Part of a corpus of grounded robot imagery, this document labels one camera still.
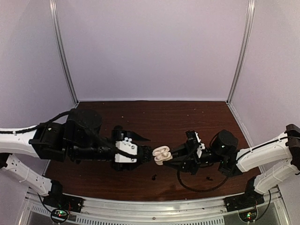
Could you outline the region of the white earbud charging case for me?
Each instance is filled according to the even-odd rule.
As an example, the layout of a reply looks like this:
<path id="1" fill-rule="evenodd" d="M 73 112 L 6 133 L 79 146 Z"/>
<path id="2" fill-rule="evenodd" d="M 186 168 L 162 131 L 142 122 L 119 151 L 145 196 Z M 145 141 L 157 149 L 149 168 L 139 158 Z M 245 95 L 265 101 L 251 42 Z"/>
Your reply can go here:
<path id="1" fill-rule="evenodd" d="M 168 146 L 161 146 L 152 151 L 154 161 L 157 165 L 163 165 L 164 161 L 169 161 L 173 158 Z"/>

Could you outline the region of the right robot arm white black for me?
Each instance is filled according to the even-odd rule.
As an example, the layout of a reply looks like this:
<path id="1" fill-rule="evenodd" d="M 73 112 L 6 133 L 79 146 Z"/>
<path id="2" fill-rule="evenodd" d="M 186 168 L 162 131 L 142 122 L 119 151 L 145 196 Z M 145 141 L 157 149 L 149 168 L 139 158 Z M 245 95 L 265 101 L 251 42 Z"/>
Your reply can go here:
<path id="1" fill-rule="evenodd" d="M 173 152 L 164 152 L 168 159 L 162 165 L 174 168 L 177 173 L 196 174 L 199 168 L 219 163 L 218 170 L 230 178 L 241 175 L 253 168 L 276 161 L 277 164 L 265 173 L 248 182 L 248 190 L 240 197 L 240 203 L 250 207 L 258 196 L 300 173 L 300 128 L 294 124 L 272 140 L 254 147 L 237 149 L 238 139 L 229 131 L 218 132 L 208 147 L 204 145 L 195 131 L 186 133 L 187 141 Z"/>

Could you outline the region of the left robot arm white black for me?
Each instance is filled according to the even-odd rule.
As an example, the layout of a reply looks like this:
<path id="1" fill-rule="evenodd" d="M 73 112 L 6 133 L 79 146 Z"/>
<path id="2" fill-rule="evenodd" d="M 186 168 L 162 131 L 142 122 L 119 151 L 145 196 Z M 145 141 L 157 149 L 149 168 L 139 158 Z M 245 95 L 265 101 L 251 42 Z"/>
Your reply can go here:
<path id="1" fill-rule="evenodd" d="M 66 158 L 76 163 L 108 161 L 116 171 L 133 170 L 151 161 L 151 147 L 136 144 L 146 138 L 122 127 L 115 127 L 110 138 L 101 137 L 101 126 L 102 116 L 96 111 L 72 109 L 32 127 L 1 129 L 0 169 L 63 208 L 68 202 L 63 186 L 30 169 L 17 154 L 57 162 Z"/>

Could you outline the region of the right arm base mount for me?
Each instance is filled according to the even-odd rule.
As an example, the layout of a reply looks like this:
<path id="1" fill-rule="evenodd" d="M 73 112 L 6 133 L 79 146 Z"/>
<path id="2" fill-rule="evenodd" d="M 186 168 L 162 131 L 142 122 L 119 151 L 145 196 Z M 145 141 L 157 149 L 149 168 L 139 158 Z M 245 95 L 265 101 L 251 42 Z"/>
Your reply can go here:
<path id="1" fill-rule="evenodd" d="M 224 199 L 224 203 L 227 212 L 232 212 L 255 207 L 258 204 L 263 204 L 264 197 L 261 194 L 243 193 L 241 195 L 226 197 Z"/>

